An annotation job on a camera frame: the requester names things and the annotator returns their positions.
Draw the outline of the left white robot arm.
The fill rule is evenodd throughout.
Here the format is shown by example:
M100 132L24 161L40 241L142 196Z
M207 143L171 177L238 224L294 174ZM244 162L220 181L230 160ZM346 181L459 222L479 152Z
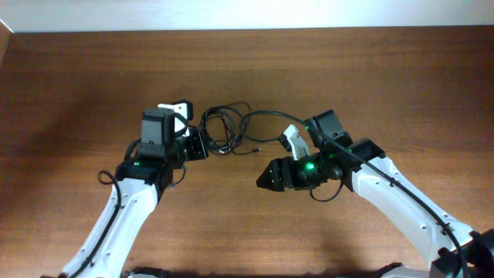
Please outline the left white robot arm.
M193 116L193 105L186 100L144 111L140 138L129 145L115 172L98 173L99 183L111 187L110 197L61 277L121 276L142 225L165 189L176 185L174 171L186 161L207 157L204 150L193 149L202 142L198 129L189 125Z

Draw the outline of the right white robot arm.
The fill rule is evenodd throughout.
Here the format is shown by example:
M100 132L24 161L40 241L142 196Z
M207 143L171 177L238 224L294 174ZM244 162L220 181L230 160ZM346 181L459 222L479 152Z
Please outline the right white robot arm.
M378 277L491 277L493 231L476 232L436 205L398 170L373 141L352 141L332 110L303 121L318 152L311 154L298 129L280 135L289 157L270 161L256 184L274 192L307 190L337 180L378 208L414 245L428 268L392 263Z

